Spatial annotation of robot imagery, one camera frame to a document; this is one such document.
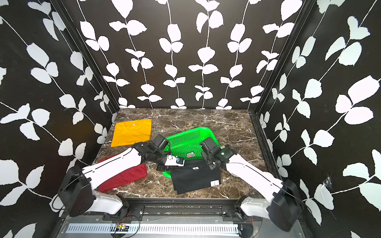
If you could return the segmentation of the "small circuit board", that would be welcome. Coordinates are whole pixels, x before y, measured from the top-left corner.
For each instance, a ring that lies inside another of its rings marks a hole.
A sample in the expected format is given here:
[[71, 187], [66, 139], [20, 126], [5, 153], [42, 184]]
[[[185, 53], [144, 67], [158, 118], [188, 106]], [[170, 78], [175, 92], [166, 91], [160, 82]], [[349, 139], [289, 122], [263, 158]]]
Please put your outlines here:
[[127, 224], [115, 224], [115, 226], [111, 229], [111, 232], [118, 233], [118, 232], [128, 232], [130, 226]]

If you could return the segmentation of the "green plastic basket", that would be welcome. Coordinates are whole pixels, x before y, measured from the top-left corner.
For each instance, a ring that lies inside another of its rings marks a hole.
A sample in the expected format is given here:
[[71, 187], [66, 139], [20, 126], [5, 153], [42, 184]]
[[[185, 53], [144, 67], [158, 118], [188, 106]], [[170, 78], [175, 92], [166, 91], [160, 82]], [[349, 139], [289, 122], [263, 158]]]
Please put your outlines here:
[[171, 150], [171, 154], [176, 157], [184, 158], [184, 160], [202, 160], [203, 149], [200, 145], [204, 140], [211, 138], [217, 145], [215, 135], [212, 130], [207, 127], [198, 127], [188, 131], [184, 131], [169, 137], [166, 139], [170, 142], [164, 149], [164, 152]]

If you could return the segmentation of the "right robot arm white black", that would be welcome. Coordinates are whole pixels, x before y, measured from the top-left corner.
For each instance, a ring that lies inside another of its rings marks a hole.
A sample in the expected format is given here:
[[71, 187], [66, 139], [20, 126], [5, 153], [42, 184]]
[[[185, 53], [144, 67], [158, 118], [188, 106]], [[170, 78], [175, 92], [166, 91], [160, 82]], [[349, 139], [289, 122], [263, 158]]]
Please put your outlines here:
[[224, 165], [226, 170], [245, 181], [264, 198], [244, 198], [238, 203], [246, 216], [271, 220], [279, 229], [288, 232], [302, 215], [303, 202], [297, 186], [290, 180], [282, 181], [246, 161], [229, 145], [219, 146], [212, 138], [200, 143], [202, 157], [213, 170]]

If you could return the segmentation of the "red t-shirt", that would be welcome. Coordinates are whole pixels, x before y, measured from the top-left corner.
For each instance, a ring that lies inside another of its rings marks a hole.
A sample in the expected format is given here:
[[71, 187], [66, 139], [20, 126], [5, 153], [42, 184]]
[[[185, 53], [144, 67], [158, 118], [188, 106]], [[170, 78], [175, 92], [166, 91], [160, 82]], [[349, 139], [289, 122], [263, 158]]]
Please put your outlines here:
[[125, 170], [109, 180], [103, 182], [99, 185], [99, 192], [105, 193], [113, 188], [117, 188], [122, 185], [130, 184], [136, 180], [147, 177], [147, 167], [145, 164], [140, 164], [138, 166], [132, 167]]

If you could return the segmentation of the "yellow t-shirt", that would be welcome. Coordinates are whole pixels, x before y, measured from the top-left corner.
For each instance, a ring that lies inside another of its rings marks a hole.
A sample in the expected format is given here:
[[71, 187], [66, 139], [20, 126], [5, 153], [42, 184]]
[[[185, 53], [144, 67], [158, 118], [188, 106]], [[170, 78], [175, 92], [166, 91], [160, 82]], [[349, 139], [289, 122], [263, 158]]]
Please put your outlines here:
[[133, 145], [150, 140], [152, 120], [136, 120], [117, 123], [111, 147]]

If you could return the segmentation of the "black aluminium front rail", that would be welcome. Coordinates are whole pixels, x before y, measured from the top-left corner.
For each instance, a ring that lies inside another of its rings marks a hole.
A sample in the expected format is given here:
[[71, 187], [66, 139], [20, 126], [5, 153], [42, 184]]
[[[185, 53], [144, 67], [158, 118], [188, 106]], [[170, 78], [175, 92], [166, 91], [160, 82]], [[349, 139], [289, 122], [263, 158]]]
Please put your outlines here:
[[100, 208], [83, 211], [76, 207], [67, 214], [102, 215], [104, 220], [119, 221], [137, 216], [221, 216], [225, 221], [246, 222], [250, 217], [266, 218], [282, 225], [293, 225], [302, 214], [302, 204], [293, 198], [266, 199], [244, 196], [240, 199], [122, 198], [121, 211], [112, 214]]

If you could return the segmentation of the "black t-shirt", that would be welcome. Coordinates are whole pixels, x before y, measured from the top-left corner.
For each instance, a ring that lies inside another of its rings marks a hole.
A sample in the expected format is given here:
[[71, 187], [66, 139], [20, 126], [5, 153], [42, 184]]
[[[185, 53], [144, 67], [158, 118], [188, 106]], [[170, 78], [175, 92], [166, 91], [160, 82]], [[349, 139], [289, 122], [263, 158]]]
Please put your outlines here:
[[220, 167], [211, 169], [205, 160], [186, 160], [183, 167], [170, 170], [178, 195], [221, 184]]

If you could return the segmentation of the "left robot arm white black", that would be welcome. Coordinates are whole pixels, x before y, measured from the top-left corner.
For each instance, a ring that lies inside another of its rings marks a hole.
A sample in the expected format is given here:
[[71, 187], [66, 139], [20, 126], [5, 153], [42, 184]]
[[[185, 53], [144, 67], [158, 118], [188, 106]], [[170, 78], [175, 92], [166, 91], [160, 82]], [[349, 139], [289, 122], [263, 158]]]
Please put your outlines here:
[[183, 166], [182, 158], [176, 157], [170, 150], [171, 144], [162, 135], [153, 140], [135, 143], [131, 148], [109, 160], [80, 168], [70, 168], [61, 183], [56, 199], [51, 207], [58, 211], [67, 211], [69, 216], [76, 217], [86, 212], [99, 212], [121, 216], [128, 203], [117, 195], [97, 191], [97, 188], [122, 172], [145, 162], [154, 162], [160, 170], [170, 166]]

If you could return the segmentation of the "white perforated strip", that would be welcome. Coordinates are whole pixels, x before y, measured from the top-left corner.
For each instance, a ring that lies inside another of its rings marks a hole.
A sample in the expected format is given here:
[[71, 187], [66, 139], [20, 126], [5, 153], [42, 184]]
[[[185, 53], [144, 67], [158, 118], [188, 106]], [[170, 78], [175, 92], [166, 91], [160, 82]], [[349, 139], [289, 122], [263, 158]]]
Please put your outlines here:
[[[237, 236], [237, 224], [127, 224], [128, 232], [115, 234], [160, 234], [160, 235], [216, 235]], [[66, 228], [66, 234], [109, 234], [115, 224], [72, 223]]]

